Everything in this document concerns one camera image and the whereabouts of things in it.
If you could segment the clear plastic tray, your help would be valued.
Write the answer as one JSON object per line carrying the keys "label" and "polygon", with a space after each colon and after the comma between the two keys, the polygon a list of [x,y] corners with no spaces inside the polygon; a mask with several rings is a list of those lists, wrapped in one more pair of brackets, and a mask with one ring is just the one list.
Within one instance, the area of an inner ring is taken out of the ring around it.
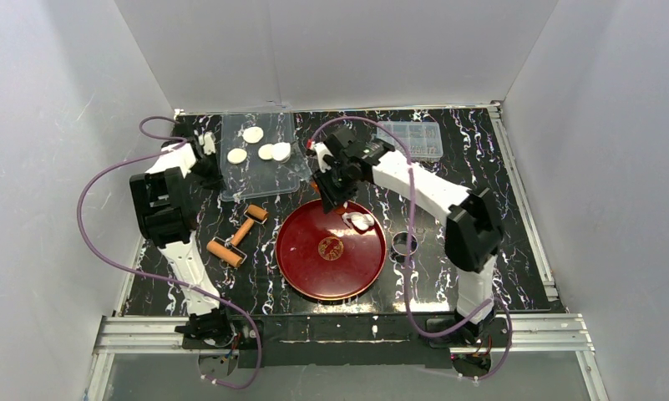
{"label": "clear plastic tray", "polygon": [[223,116],[220,170],[219,198],[234,202],[294,192],[312,174],[291,113]]}

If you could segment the white dough piece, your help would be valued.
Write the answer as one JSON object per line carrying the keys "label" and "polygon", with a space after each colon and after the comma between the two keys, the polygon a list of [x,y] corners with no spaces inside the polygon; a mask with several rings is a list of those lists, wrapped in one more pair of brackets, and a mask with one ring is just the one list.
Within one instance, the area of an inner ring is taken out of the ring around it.
{"label": "white dough piece", "polygon": [[350,228],[362,232],[370,231],[376,224],[372,215],[361,212],[345,212],[342,214],[342,220]]}

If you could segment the cut round dough wrapper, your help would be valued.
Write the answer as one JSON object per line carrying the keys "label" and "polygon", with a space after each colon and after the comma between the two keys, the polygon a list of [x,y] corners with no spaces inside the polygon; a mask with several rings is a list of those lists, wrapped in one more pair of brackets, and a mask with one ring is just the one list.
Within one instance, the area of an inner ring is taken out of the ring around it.
{"label": "cut round dough wrapper", "polygon": [[286,162],[291,157],[291,144],[278,142],[271,147],[271,157],[277,162]]}

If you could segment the wooden rolling pin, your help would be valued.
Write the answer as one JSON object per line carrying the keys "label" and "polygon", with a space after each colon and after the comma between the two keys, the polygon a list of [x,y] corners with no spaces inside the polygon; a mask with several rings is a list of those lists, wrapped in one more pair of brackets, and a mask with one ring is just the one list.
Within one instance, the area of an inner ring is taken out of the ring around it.
{"label": "wooden rolling pin", "polygon": [[266,223],[269,212],[259,206],[248,205],[244,216],[245,220],[231,237],[228,239],[215,237],[206,245],[206,250],[212,256],[215,256],[233,268],[240,267],[247,258],[247,254],[239,248],[239,245],[250,233],[253,226],[256,224],[264,225]]}

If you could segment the metal ring cutter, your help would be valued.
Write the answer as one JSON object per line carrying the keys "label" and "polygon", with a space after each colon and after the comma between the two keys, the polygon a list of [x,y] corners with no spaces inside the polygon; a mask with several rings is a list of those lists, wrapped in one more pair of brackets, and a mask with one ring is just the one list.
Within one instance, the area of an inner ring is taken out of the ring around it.
{"label": "metal ring cutter", "polygon": [[418,240],[414,234],[405,231],[396,233],[389,247],[389,258],[397,263],[411,259],[418,249]]}

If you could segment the round red tray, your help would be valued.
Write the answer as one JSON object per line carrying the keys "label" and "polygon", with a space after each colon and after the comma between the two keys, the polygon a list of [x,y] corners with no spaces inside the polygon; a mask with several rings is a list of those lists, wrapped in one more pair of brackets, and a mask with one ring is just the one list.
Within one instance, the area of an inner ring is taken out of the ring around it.
{"label": "round red tray", "polygon": [[340,301],[365,292],[388,259],[388,244],[374,214],[350,201],[346,212],[368,213],[376,221],[366,232],[350,228],[334,211],[313,200],[284,221],[276,238],[276,262],[286,282],[305,297]]}

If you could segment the scraper knife orange handle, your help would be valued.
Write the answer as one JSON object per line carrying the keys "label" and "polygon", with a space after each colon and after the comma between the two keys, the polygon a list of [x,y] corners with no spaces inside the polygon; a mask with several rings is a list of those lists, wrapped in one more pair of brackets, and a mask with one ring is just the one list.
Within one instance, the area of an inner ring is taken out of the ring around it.
{"label": "scraper knife orange handle", "polygon": [[[317,183],[316,183],[314,180],[311,180],[311,181],[310,181],[310,187],[315,191],[315,193],[316,193],[317,195],[321,195],[320,190],[319,190],[319,187],[318,187]],[[338,214],[338,215],[341,216],[341,215],[343,215],[343,214],[346,212],[346,205],[347,205],[347,203],[345,203],[343,206],[339,206],[339,207],[333,209],[333,211],[334,211],[336,214]]]}

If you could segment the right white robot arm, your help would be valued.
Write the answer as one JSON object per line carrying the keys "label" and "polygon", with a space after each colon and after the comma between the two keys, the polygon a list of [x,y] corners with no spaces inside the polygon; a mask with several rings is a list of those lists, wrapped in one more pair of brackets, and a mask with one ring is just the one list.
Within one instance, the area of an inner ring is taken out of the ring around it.
{"label": "right white robot arm", "polygon": [[343,206],[357,193],[359,183],[391,190],[410,203],[409,216],[422,209],[444,228],[444,252],[455,267],[458,298],[454,324],[441,332],[421,328],[409,308],[410,294],[403,293],[408,320],[424,338],[442,338],[465,327],[479,334],[494,316],[493,276],[504,228],[494,192],[487,187],[470,189],[454,184],[412,161],[399,139],[392,143],[374,138],[359,140],[342,126],[323,141],[310,138],[306,153],[317,159],[312,179],[324,212]]}

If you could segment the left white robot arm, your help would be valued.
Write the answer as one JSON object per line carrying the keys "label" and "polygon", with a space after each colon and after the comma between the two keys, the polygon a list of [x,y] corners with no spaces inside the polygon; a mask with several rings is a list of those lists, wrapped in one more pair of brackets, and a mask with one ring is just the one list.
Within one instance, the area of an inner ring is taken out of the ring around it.
{"label": "left white robot arm", "polygon": [[188,322],[175,331],[189,340],[224,347],[233,341],[234,328],[199,253],[197,211],[188,184],[193,168],[206,172],[204,161],[183,136],[160,140],[154,164],[129,178],[138,227],[166,259],[183,293]]}

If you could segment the white dough disc left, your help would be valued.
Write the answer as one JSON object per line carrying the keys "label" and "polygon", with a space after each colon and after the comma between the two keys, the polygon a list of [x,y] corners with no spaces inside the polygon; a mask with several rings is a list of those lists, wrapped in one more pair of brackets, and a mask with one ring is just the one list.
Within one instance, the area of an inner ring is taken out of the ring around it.
{"label": "white dough disc left", "polygon": [[239,165],[244,162],[248,157],[246,150],[242,148],[235,148],[230,150],[226,155],[226,160],[232,165]]}

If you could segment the white dough disc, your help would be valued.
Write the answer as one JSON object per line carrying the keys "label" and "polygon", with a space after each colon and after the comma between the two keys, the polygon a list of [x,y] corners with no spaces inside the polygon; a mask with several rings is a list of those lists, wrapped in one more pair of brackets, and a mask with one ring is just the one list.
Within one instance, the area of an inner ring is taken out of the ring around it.
{"label": "white dough disc", "polygon": [[259,126],[251,126],[243,130],[242,139],[248,144],[256,144],[262,140],[264,130]]}
{"label": "white dough disc", "polygon": [[226,155],[226,160],[232,165],[239,165],[244,162],[248,157],[246,150],[242,148],[235,148],[230,150]]}
{"label": "white dough disc", "polygon": [[257,154],[261,160],[273,160],[273,144],[265,144],[261,146]]}

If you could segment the white dough disc right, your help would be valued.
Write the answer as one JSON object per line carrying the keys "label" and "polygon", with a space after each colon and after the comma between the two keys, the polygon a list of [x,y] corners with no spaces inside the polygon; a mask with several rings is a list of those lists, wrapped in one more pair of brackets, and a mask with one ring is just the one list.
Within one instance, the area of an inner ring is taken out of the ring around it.
{"label": "white dough disc right", "polygon": [[273,144],[265,144],[261,146],[257,154],[261,160],[273,160]]}

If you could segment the clear compartment storage box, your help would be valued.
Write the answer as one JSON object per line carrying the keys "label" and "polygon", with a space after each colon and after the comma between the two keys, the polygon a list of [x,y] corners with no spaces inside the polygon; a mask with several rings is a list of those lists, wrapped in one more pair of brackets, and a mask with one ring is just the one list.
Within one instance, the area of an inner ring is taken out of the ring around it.
{"label": "clear compartment storage box", "polygon": [[443,157],[443,143],[438,123],[382,121],[381,125],[408,147],[413,161],[438,162]]}

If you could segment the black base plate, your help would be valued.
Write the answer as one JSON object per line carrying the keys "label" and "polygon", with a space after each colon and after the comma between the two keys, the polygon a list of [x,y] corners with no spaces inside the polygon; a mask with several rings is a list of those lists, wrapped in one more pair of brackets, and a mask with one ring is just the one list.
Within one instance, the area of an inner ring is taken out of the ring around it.
{"label": "black base plate", "polygon": [[218,340],[212,348],[236,348],[241,368],[308,364],[450,368],[460,358],[489,368],[491,350],[505,348],[509,341],[502,317],[494,318],[477,340],[466,328],[444,338],[424,338],[401,314],[261,316],[248,323],[232,313],[229,324],[236,339]]}

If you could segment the aluminium frame rail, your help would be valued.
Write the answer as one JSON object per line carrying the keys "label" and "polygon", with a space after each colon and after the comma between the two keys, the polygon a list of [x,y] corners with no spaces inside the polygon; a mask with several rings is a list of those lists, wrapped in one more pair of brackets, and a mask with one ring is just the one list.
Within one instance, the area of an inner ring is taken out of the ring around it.
{"label": "aluminium frame rail", "polygon": [[[573,352],[590,399],[607,399],[595,347],[581,314],[522,313],[515,314],[511,321],[513,352]],[[180,335],[174,332],[174,327],[185,322],[185,317],[103,317],[88,382],[80,398],[104,398],[114,356],[119,353],[188,354],[181,347]]]}

